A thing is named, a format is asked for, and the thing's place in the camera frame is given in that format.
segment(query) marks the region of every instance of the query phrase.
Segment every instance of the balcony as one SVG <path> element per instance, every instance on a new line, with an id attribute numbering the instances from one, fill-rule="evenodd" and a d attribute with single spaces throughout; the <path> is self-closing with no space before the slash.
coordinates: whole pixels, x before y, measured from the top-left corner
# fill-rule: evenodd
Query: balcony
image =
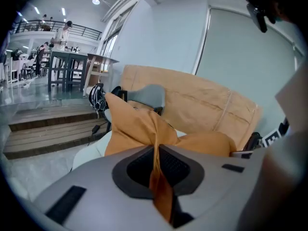
<path id="1" fill-rule="evenodd" d="M 21 34 L 24 32 L 56 32 L 58 28 L 65 25 L 65 22 L 60 21 L 41 21 L 34 20 L 28 22 L 16 23 L 14 30 L 11 32 L 14 34 Z M 99 40 L 102 32 L 80 25 L 73 24 L 73 27 L 69 29 L 70 35 L 76 35 L 85 37 L 92 40 Z"/>

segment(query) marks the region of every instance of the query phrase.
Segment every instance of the shiny floor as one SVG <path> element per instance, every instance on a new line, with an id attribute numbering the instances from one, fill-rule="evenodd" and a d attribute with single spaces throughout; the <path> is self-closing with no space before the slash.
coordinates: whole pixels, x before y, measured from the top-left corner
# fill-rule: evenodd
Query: shiny floor
<path id="1" fill-rule="evenodd" d="M 33 201 L 46 187 L 66 175 L 73 165 L 76 153 L 87 145 L 33 157 L 7 160 L 2 154 L 10 119 L 17 110 L 45 106 L 74 105 L 89 102 L 83 99 L 78 86 L 62 92 L 62 86 L 51 87 L 48 93 L 47 77 L 37 77 L 23 82 L 3 83 L 0 92 L 0 153 L 1 167 L 6 177 L 17 178 Z"/>
<path id="2" fill-rule="evenodd" d="M 62 85 L 51 87 L 48 92 L 47 77 L 37 77 L 13 84 L 3 83 L 0 93 L 0 106 L 28 103 L 46 100 L 80 99 L 82 92 L 78 86 L 73 86 L 71 91 L 62 92 Z"/>

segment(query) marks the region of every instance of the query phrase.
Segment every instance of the white wall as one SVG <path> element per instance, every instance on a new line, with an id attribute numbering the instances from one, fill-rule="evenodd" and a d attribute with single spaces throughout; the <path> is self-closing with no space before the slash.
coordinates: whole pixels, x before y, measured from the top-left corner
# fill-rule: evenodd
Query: white wall
<path id="1" fill-rule="evenodd" d="M 156 66 L 191 73 L 202 42 L 206 0 L 175 0 L 150 7 L 140 0 L 123 25 L 111 57 L 120 65 Z"/>
<path id="2" fill-rule="evenodd" d="M 246 7 L 247 6 L 246 0 L 207 0 L 207 3 L 209 4 L 209 6 L 214 8 L 215 7 L 223 8 L 249 15 L 249 12 Z M 268 21 L 268 25 L 269 27 L 273 27 L 275 30 L 279 31 L 289 40 L 293 41 L 297 45 L 297 47 L 301 50 L 301 52 L 306 54 L 308 48 L 297 26 L 285 21 L 277 22 L 276 24 L 272 24 Z"/>
<path id="3" fill-rule="evenodd" d="M 35 12 L 34 6 L 38 8 L 40 14 Z M 63 16 L 61 8 L 65 8 L 66 16 Z M 46 14 L 47 19 L 52 16 L 54 21 L 63 21 L 66 18 L 73 24 L 103 32 L 105 23 L 100 20 L 108 9 L 104 3 L 94 5 L 92 0 L 30 0 L 21 12 L 26 20 L 41 19 L 43 14 Z"/>

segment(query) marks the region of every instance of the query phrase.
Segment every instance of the wooden stair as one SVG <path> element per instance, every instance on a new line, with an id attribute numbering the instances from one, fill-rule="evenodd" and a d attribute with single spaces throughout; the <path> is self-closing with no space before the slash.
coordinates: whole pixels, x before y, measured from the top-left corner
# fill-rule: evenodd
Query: wooden stair
<path id="1" fill-rule="evenodd" d="M 92 135 L 95 125 L 101 127 Z M 9 126 L 12 132 L 3 153 L 8 159 L 16 159 L 99 140 L 105 135 L 107 122 L 97 119 L 89 105 L 75 105 L 19 111 Z"/>
<path id="2" fill-rule="evenodd" d="M 97 118 L 90 105 L 44 107 L 16 112 L 9 123 L 12 132 Z"/>

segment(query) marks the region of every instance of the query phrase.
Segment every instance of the tall table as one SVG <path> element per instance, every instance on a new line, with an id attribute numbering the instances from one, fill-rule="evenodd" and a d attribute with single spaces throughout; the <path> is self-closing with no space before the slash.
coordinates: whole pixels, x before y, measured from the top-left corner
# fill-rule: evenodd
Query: tall table
<path id="1" fill-rule="evenodd" d="M 63 67 L 52 67 L 54 57 L 61 59 L 64 62 Z M 88 55 L 86 53 L 76 53 L 73 51 L 58 51 L 53 50 L 51 52 L 50 64 L 49 64 L 49 71 L 48 71 L 48 92 L 51 91 L 51 84 L 62 84 L 62 91 L 65 91 L 65 88 L 68 87 L 70 84 L 80 84 L 80 91 L 82 91 L 84 85 L 84 77 L 86 71 Z M 74 69 L 74 62 L 81 62 L 83 61 L 83 68 L 82 70 Z M 51 80 L 51 73 L 52 71 L 63 71 L 62 80 Z M 81 82 L 72 81 L 70 79 L 71 72 L 81 72 Z"/>
<path id="2" fill-rule="evenodd" d="M 108 68 L 111 69 L 112 71 L 112 64 L 114 63 L 118 63 L 119 61 L 117 60 L 114 60 L 112 58 L 109 58 L 109 57 L 106 57 L 106 56 L 101 56 L 101 55 L 96 55 L 96 54 L 88 54 L 88 59 L 92 59 L 91 60 L 91 64 L 89 66 L 89 70 L 88 70 L 88 74 L 87 74 L 87 78 L 86 78 L 86 83 L 85 83 L 85 86 L 84 86 L 84 89 L 83 89 L 83 96 L 86 96 L 86 91 L 87 91 L 87 87 L 88 87 L 88 84 L 89 84 L 89 80 L 90 80 L 90 77 L 91 75 L 96 75 L 96 76 L 111 76 L 111 73 L 108 72 L 108 73 L 104 73 L 104 72 L 100 72 L 100 69 L 98 72 L 95 72 L 95 71 L 92 71 L 93 70 L 93 66 L 94 66 L 94 63 L 95 61 L 97 62 L 96 64 L 101 67 L 102 64 L 106 64 L 108 65 Z"/>

